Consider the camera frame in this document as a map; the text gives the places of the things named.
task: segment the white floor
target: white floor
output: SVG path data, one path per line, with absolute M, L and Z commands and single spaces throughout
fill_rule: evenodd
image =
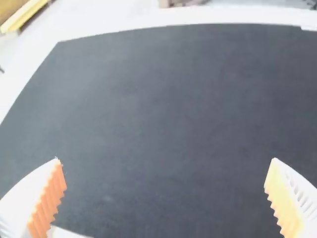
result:
M 232 6 L 244 2 L 248 7 Z M 257 5 L 280 7 L 257 7 Z M 158 9 L 157 0 L 56 0 L 21 35 L 0 37 L 0 123 L 41 62 L 61 40 L 151 26 L 267 23 L 315 27 L 302 0 L 213 0 L 202 7 Z

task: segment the dark gray carpet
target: dark gray carpet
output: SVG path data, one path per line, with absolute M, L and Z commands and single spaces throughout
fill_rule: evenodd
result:
M 317 184 L 317 34 L 193 25 L 59 43 L 0 126 L 0 196 L 59 156 L 56 224 L 96 238 L 278 238 L 272 157 Z

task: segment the orange ridged edge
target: orange ridged edge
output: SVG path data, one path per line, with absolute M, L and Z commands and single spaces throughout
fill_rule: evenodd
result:
M 64 197 L 64 191 L 67 189 L 62 166 L 58 160 L 27 222 L 32 238 L 47 238 L 46 232 L 55 220 L 54 214 L 58 213 L 57 206 L 60 205 L 60 199 Z
M 304 227 L 303 217 L 296 206 L 295 198 L 291 195 L 285 176 L 274 160 L 267 172 L 264 192 L 268 194 L 267 199 L 271 202 L 274 216 L 278 219 L 280 233 L 285 238 L 295 238 Z

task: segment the yellow wooden plank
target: yellow wooden plank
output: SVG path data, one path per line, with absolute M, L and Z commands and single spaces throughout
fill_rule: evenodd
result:
M 0 25 L 29 0 L 0 0 Z
M 7 21 L 0 26 L 0 31 L 6 33 L 18 30 L 27 20 L 29 20 L 48 0 L 30 0 L 16 11 Z

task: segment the black mat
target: black mat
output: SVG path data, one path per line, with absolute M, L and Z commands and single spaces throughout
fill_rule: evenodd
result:
M 56 224 L 96 238 L 278 238 L 272 157 L 317 185 L 317 34 L 193 25 L 59 43 L 0 126 L 0 196 L 59 156 Z

